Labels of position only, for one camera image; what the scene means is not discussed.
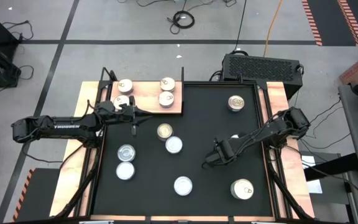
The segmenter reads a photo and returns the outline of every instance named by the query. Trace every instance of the metal can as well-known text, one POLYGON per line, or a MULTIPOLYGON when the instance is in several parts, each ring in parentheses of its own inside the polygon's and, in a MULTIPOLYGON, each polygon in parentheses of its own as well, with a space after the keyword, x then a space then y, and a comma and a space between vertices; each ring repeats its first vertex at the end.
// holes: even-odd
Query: metal can
POLYGON ((172 136, 165 142, 165 148, 170 154, 178 154, 183 147, 183 143, 180 138, 172 136))
POLYGON ((173 105, 173 94, 168 91, 163 91, 160 96, 158 96, 158 102, 163 108, 169 108, 173 105))
POLYGON ((163 123, 157 128, 157 135, 161 141, 166 141, 173 134, 173 129, 169 124, 163 123))
POLYGON ((244 99, 241 96, 230 96, 229 101, 227 102, 229 110, 237 112, 244 107, 244 99))
POLYGON ((130 180, 135 174, 135 167, 130 162, 122 162, 118 164, 116 173, 121 180, 130 180))
POLYGON ((130 162, 135 159, 136 151, 130 144, 125 144, 118 149, 117 155, 122 162, 130 162))
POLYGON ((186 196, 190 194, 193 189, 193 183, 188 177, 182 176, 178 177, 173 184, 175 192, 180 196, 186 196))
POLYGON ((173 78, 166 77, 161 79, 160 86, 162 91, 172 92, 175 89, 175 81, 173 78))
POLYGON ((231 184, 230 191, 236 199, 247 200, 254 194, 254 186, 247 179, 239 179, 231 184))
POLYGON ((133 85, 131 80, 123 79, 123 80, 118 82, 118 90, 122 94, 127 95, 127 94, 132 93, 132 91, 134 90, 134 85, 133 85))
POLYGON ((129 97, 126 95, 117 96, 112 103, 116 108, 116 111, 119 111, 122 109, 119 105, 123 105, 123 104, 129 105, 129 97))

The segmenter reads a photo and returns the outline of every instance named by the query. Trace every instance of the black electronic device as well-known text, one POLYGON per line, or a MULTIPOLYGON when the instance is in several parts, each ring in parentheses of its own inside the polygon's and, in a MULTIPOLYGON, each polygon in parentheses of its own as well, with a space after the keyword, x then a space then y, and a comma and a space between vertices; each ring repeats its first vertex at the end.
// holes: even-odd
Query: black electronic device
POLYGON ((303 66, 297 60, 251 57, 226 54, 223 59, 223 80, 256 81, 258 85, 279 81, 284 83, 285 94, 290 99, 303 85, 303 66))

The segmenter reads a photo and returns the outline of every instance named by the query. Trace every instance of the black cable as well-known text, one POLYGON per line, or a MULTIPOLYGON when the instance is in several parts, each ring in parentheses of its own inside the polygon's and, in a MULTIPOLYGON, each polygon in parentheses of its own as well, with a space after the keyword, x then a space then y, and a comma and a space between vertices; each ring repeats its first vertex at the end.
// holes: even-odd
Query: black cable
POLYGON ((68 155, 68 156, 66 157, 66 159, 63 160, 62 164, 60 164, 59 169, 61 170, 61 169, 63 168, 63 166, 65 165, 65 163, 67 162, 67 160, 69 160, 69 158, 70 158, 71 156, 73 156, 74 154, 76 154, 83 146, 84 146, 84 144, 81 144, 81 145, 80 145, 77 149, 75 149, 70 155, 68 155))
POLYGON ((351 134, 350 134, 350 133, 347 134, 346 136, 344 136, 344 137, 341 138, 340 140, 334 141, 333 143, 329 144, 329 145, 326 146, 326 147, 315 147, 315 146, 310 145, 306 140, 304 140, 304 142, 305 142, 305 144, 307 144, 308 146, 310 146, 310 147, 312 147, 312 148, 314 148, 314 149, 326 149, 326 148, 328 148, 329 146, 332 146, 333 144, 336 144, 336 143, 342 141, 343 139, 345 139, 345 138, 348 137, 349 135, 351 135, 351 134))
POLYGON ((322 115, 323 113, 325 113, 325 112, 331 110, 331 109, 332 109, 335 105, 337 105, 340 101, 341 101, 341 99, 339 99, 338 102, 334 103, 330 108, 324 110, 324 111, 321 112, 320 114, 317 114, 317 116, 316 116, 315 118, 313 118, 313 119, 310 121, 310 123, 312 123, 313 121, 315 121, 315 120, 318 118, 318 116, 320 116, 320 115, 322 115))
POLYGON ((237 0, 223 0, 226 7, 232 7, 233 5, 237 4, 237 0))
POLYGON ((335 179, 343 180, 343 181, 347 182, 348 184, 352 185, 352 186, 358 191, 358 186, 356 186, 355 184, 353 184, 350 180, 346 180, 346 179, 343 178, 343 177, 337 177, 337 176, 335 176, 335 175, 327 174, 327 173, 325 173, 325 172, 323 172, 323 171, 320 171, 320 170, 318 170, 318 169, 316 169, 316 168, 314 168, 313 166, 310 166, 310 165, 308 165, 308 164, 304 164, 304 163, 302 163, 302 164, 305 165, 305 166, 307 166, 307 167, 309 167, 310 169, 313 169, 314 171, 316 171, 316 172, 318 172, 318 173, 320 173, 320 174, 323 174, 323 175, 327 176, 327 177, 332 177, 332 178, 335 178, 335 179))
POLYGON ((242 21, 244 21, 244 14, 246 13, 246 5, 247 5, 247 0, 244 2, 244 8, 242 10, 242 16, 241 16, 241 23, 240 23, 240 29, 239 29, 239 35, 237 36, 237 41, 236 41, 236 46, 234 47, 235 51, 237 49, 237 46, 239 45, 239 39, 240 39, 240 33, 241 33, 241 27, 242 27, 242 21))
POLYGON ((31 71, 31 75, 30 75, 29 78, 21 78, 21 79, 23 79, 23 80, 30 80, 30 79, 34 76, 34 67, 31 66, 31 65, 23 65, 23 66, 19 67, 19 68, 17 69, 17 71, 16 71, 16 81, 15 81, 15 84, 14 84, 14 85, 7 85, 7 86, 4 86, 4 87, 0 86, 0 87, 1 87, 0 92, 2 92, 3 90, 5 90, 6 88, 13 87, 13 86, 16 86, 16 85, 17 85, 17 82, 18 82, 19 79, 20 79, 20 78, 18 78, 19 70, 21 70, 21 68, 24 68, 24 67, 29 67, 29 68, 32 69, 32 71, 31 71))
POLYGON ((329 113, 329 114, 327 115, 327 117, 325 117, 324 119, 322 119, 322 120, 317 124, 317 126, 313 128, 313 136, 309 136, 309 135, 307 135, 307 134, 306 134, 305 136, 306 136, 306 137, 309 137, 309 138, 317 139, 316 133, 315 133, 315 132, 316 132, 316 128, 318 128, 318 126, 320 126, 320 124, 322 124, 324 121, 326 121, 331 114, 335 113, 335 111, 337 111, 337 110, 339 110, 339 109, 341 109, 341 108, 343 108, 343 106, 336 108, 333 112, 329 113))
POLYGON ((45 159, 38 159, 38 158, 36 158, 36 157, 34 157, 34 156, 29 155, 28 153, 25 153, 25 152, 24 152, 24 147, 25 147, 28 143, 30 143, 30 142, 26 142, 26 143, 24 143, 23 146, 22 146, 22 153, 23 153, 25 156, 30 157, 31 159, 36 160, 36 161, 40 161, 40 162, 46 162, 46 163, 58 163, 58 162, 61 162, 61 161, 47 161, 47 160, 45 160, 45 159))
MULTIPOLYGON (((10 26, 10 27, 7 27, 7 28, 6 28, 7 30, 10 30, 10 29, 12 29, 12 28, 15 27, 15 26, 20 26, 20 25, 28 24, 28 25, 30 26, 31 37, 29 37, 29 38, 25 38, 24 36, 22 36, 22 37, 23 37, 23 39, 25 39, 25 40, 31 40, 31 39, 34 37, 34 32, 32 31, 32 25, 31 25, 30 21, 28 21, 28 20, 26 20, 26 21, 24 21, 24 22, 19 22, 19 23, 4 22, 4 23, 2 23, 2 24, 3 24, 3 25, 5 25, 5 24, 11 24, 11 25, 12 25, 12 26, 10 26)), ((11 32, 11 34, 19 34, 19 35, 21 35, 21 33, 19 33, 19 32, 11 32)))

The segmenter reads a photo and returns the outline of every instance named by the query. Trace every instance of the gray floor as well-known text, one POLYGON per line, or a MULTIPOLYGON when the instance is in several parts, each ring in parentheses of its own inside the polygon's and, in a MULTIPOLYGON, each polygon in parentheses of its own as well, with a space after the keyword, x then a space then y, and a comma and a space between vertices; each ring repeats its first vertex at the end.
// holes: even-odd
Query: gray floor
MULTIPOLYGON (((194 9, 196 25, 178 35, 169 33, 166 17, 181 9, 181 4, 161 2, 141 8, 133 0, 118 4, 115 0, 80 0, 68 39, 94 40, 163 40, 163 39, 235 39, 241 18, 243 1, 226 8, 216 1, 210 6, 194 9)), ((188 1, 190 6, 199 1, 188 1)), ((0 0, 1 22, 30 20, 34 39, 58 40, 62 36, 73 0, 0 0)), ((241 39, 264 40, 278 0, 248 0, 241 39)), ((30 36, 29 28, 14 31, 30 36)), ((313 40, 301 1, 286 0, 272 30, 272 40, 313 40)), ((250 55, 262 56, 263 45, 240 45, 250 55)), ((21 80, 18 88, 0 93, 0 204, 11 177, 21 146, 11 139, 10 124, 32 115, 48 74, 56 45, 21 45, 14 63, 32 65, 34 78, 21 80)), ((65 45, 58 62, 43 114, 70 116, 74 113, 82 81, 98 80, 103 66, 113 69, 118 78, 158 80, 162 77, 180 78, 185 67, 185 80, 207 80, 220 69, 225 53, 233 45, 65 45)), ((358 47, 318 47, 314 45, 270 45, 268 57, 300 60, 305 66, 304 86, 297 107, 313 118, 337 102, 337 77, 358 60, 358 47)), ((29 75, 26 68, 23 76, 29 75)), ((307 139, 314 146, 327 146, 349 132, 342 110, 338 110, 317 129, 317 139, 307 139)), ((63 157, 66 141, 41 140, 34 142, 29 153, 49 160, 63 157)), ((322 152, 353 152, 351 138, 322 150, 322 152)), ((26 159, 11 200, 5 221, 10 221, 24 184, 27 171, 34 167, 57 167, 26 159)), ((343 221, 344 210, 330 205, 314 205, 318 217, 343 221)))

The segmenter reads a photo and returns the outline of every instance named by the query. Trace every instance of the can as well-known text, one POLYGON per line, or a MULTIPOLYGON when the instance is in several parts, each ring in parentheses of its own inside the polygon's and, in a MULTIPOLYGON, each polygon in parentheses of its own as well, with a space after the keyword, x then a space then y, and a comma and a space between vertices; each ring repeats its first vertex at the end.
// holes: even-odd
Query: can
POLYGON ((183 147, 183 143, 180 138, 172 136, 165 142, 165 148, 170 154, 178 154, 183 147))
POLYGON ((173 105, 173 94, 168 91, 163 91, 160 96, 158 96, 158 102, 163 108, 169 108, 173 105))
POLYGON ((118 164, 116 174, 121 180, 130 180, 135 174, 135 167, 130 162, 118 164))
POLYGON ((134 90, 134 85, 133 85, 131 80, 123 79, 123 80, 118 82, 118 90, 122 94, 127 95, 127 94, 132 93, 132 91, 134 90))
POLYGON ((181 176, 175 180, 173 188, 178 195, 186 196, 190 194, 191 190, 193 189, 193 183, 188 177, 181 176))
POLYGON ((173 134, 172 126, 163 123, 157 128, 157 135, 161 141, 166 141, 173 134))
POLYGON ((118 149, 117 155, 122 162, 130 162, 135 159, 136 151, 130 144, 125 144, 118 149))
POLYGON ((254 194, 254 186, 247 179, 239 179, 231 184, 230 191, 236 199, 247 200, 254 194))
POLYGON ((123 104, 129 105, 129 97, 126 95, 119 95, 119 96, 115 97, 112 104, 116 108, 116 111, 119 111, 122 109, 119 105, 123 105, 123 104))
POLYGON ((230 96, 227 106, 229 107, 229 110, 238 112, 244 107, 244 99, 241 96, 230 96))
POLYGON ((175 81, 173 78, 166 77, 166 78, 161 79, 160 86, 161 86, 162 91, 172 92, 175 89, 175 81))

